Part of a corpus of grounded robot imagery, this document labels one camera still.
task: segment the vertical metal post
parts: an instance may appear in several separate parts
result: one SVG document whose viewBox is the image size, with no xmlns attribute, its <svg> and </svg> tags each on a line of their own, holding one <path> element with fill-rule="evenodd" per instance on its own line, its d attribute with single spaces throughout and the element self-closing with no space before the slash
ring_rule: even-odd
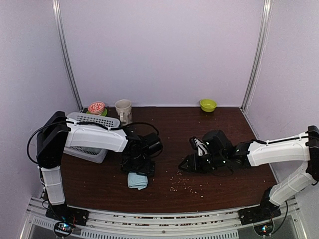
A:
<svg viewBox="0 0 319 239">
<path fill-rule="evenodd" d="M 74 80 L 74 75 L 73 75 L 71 62 L 70 62 L 70 58 L 69 58 L 69 53 L 68 53 L 68 50 L 66 47 L 66 41 L 65 41 L 65 35 L 64 35 L 64 30 L 63 30 L 59 0 L 53 0 L 53 12 L 54 12 L 54 17 L 55 17 L 55 21 L 56 21 L 56 26 L 57 26 L 58 32 L 59 32 L 60 44 L 61 44 L 62 54 L 63 54 L 63 61 L 64 61 L 65 69 L 67 72 L 67 76 L 69 79 L 69 83 L 71 86 L 71 90 L 72 90 L 73 96 L 76 100 L 76 104 L 77 104 L 79 110 L 82 110 L 83 106 L 82 106 L 80 95 L 79 95 L 79 92 L 78 92 L 78 89 L 77 89 L 77 86 L 76 86 L 76 83 Z"/>
<path fill-rule="evenodd" d="M 260 65 L 263 50 L 265 48 L 265 39 L 267 37 L 267 32 L 268 32 L 271 7 L 272 7 L 272 0 L 264 0 L 264 10 L 263 10 L 262 20 L 260 25 L 259 39 L 258 39 L 256 54 L 254 58 L 253 68 L 251 70 L 248 87 L 247 87 L 244 101 L 241 107 L 243 112 L 247 112 L 248 110 L 249 101 L 252 97 L 252 93 L 254 92 L 253 90 L 255 88 L 255 82 L 258 78 L 259 65 Z"/>
</svg>

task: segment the white wall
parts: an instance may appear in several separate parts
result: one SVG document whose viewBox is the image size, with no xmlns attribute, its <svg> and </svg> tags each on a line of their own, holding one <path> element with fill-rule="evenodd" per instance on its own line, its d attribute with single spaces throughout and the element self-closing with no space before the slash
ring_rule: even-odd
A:
<svg viewBox="0 0 319 239">
<path fill-rule="evenodd" d="M 56 110 L 77 109 L 51 0 L 0 0 L 0 238 L 17 238 L 39 172 L 26 142 Z"/>
<path fill-rule="evenodd" d="M 319 1 L 275 0 L 269 37 L 248 116 L 261 139 L 319 126 Z M 274 164 L 280 180 L 300 163 Z M 318 238 L 319 188 L 297 196 L 311 239 Z"/>
<path fill-rule="evenodd" d="M 83 105 L 240 106 L 262 0 L 64 0 L 61 12 Z"/>
</svg>

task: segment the light blue towel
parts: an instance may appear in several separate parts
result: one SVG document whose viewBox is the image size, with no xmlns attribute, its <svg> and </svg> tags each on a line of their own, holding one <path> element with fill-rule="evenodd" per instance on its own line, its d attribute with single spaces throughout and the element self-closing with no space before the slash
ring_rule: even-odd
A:
<svg viewBox="0 0 319 239">
<path fill-rule="evenodd" d="M 148 186 L 147 176 L 137 175 L 136 173 L 130 172 L 128 174 L 128 187 L 137 188 L 138 190 L 144 189 Z"/>
</svg>

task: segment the dish rack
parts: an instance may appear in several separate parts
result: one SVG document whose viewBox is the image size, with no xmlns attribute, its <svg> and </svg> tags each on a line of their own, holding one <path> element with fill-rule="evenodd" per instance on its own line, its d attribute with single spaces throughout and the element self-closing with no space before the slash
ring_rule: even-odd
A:
<svg viewBox="0 0 319 239">
<path fill-rule="evenodd" d="M 120 126 L 120 121 L 115 118 L 105 116 L 95 116 L 85 113 L 73 112 L 67 115 L 68 118 L 72 118 L 79 122 L 92 121 L 100 123 L 106 127 L 114 128 Z M 64 147 L 64 153 L 82 158 L 95 163 L 102 163 L 108 150 L 100 148 L 88 148 L 88 147 Z"/>
</svg>

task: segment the dark brown wooden table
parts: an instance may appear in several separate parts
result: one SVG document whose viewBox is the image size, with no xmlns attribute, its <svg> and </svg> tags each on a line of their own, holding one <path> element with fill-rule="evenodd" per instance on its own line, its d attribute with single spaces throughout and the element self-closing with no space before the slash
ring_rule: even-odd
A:
<svg viewBox="0 0 319 239">
<path fill-rule="evenodd" d="M 115 117 L 115 110 L 109 109 L 108 116 Z M 109 152 L 101 164 L 64 155 L 61 170 L 68 204 L 134 213 L 211 211 L 258 204 L 265 189 L 276 184 L 269 165 L 237 169 L 228 177 L 178 172 L 182 158 L 193 153 L 188 142 L 192 136 L 221 129 L 233 144 L 254 138 L 238 108 L 217 108 L 210 114 L 200 108 L 134 108 L 133 119 L 154 124 L 164 145 L 148 187 L 141 191 L 127 187 L 120 153 Z M 139 134 L 151 131 L 137 126 Z M 229 171 L 220 169 L 216 174 Z"/>
</svg>

